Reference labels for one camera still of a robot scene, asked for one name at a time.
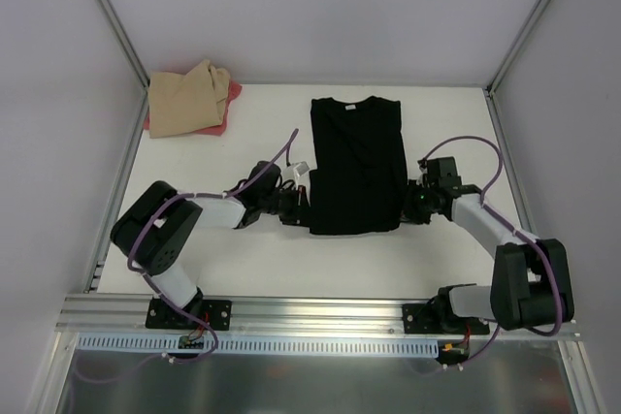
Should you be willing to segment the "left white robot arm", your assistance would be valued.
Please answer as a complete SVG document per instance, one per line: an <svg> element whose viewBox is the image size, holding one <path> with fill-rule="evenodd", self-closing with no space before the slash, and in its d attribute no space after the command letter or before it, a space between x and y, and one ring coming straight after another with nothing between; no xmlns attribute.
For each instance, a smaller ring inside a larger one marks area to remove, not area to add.
<svg viewBox="0 0 621 414"><path fill-rule="evenodd" d="M180 253L197 227L241 230L263 214L281 224L302 226L310 208L301 178L305 162L285 168L260 161L249 178L220 195L181 194L165 181L155 181L115 222L111 242L128 268L155 287L155 316L169 316L181 328L210 318L200 288L179 263Z"/></svg>

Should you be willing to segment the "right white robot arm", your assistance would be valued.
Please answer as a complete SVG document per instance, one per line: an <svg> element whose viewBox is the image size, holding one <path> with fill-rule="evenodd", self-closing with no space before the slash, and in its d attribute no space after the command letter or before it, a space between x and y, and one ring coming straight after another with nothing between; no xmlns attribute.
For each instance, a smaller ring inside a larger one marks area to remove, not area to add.
<svg viewBox="0 0 621 414"><path fill-rule="evenodd" d="M403 220L428 225L442 216L466 231L493 259L491 284L448 285L431 299L435 325L452 334L468 319L491 321L506 331L555 335L574 317L567 249L513 226L466 184L455 159L424 158L421 177L409 182Z"/></svg>

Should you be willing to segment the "black t shirt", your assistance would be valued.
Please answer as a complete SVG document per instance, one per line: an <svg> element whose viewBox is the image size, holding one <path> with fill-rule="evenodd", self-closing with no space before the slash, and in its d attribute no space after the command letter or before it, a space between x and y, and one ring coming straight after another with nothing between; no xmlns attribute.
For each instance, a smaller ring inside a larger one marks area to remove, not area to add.
<svg viewBox="0 0 621 414"><path fill-rule="evenodd" d="M408 189L399 101L370 96L311 101L316 168L310 171L310 233L353 236L397 229Z"/></svg>

